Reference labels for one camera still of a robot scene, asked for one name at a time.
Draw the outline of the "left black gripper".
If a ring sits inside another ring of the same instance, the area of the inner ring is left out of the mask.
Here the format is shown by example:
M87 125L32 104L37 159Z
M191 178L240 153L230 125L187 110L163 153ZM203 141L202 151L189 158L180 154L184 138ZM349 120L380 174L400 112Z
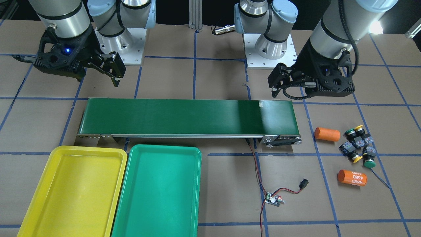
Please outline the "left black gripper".
M278 63L268 76L268 86L272 97L277 97L280 91L284 96L292 97L286 92L293 82L315 83L315 87L307 87L307 96L337 96L344 97L355 92L352 80L351 54L348 50L340 51L339 59L326 58L320 55L307 42L299 53L296 63L287 66Z

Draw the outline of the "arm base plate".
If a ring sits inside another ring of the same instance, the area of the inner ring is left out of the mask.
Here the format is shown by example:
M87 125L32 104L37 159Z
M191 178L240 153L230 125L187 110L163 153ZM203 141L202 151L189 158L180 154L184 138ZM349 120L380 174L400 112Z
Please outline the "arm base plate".
M291 35L282 43L270 42L262 34L244 34L243 40L249 69L273 69L278 63L292 66L296 62Z
M147 29L129 28L112 38L98 32L96 36L104 53L118 52L125 66L141 66L147 33Z

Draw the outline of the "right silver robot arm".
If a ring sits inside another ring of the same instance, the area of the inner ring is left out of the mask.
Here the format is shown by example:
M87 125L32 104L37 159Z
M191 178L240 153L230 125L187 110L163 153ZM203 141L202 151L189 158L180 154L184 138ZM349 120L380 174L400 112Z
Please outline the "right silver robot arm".
M125 56L140 53L130 29L156 24L155 0L30 0L45 31L35 56L15 55L39 71L81 81L92 68L117 87L125 75Z

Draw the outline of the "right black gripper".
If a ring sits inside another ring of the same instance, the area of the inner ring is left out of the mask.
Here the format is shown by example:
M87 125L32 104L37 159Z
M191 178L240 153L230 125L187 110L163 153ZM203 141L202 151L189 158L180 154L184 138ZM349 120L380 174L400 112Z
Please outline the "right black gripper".
M56 29L48 26L41 37L33 66L43 73L77 80L86 75L85 68L96 68L111 78L114 87L119 86L126 72L118 52L103 54L92 25L72 38L60 38Z

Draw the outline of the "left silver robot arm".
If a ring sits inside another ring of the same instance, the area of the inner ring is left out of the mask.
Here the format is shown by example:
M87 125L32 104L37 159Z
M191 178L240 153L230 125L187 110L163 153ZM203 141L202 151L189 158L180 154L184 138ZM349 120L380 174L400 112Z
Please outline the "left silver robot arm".
M292 66L277 63L268 77L272 97L282 92L293 100L354 93L359 66L357 44L396 0L332 0ZM259 34L259 56L278 60L298 17L289 0L241 0L234 6L237 33Z

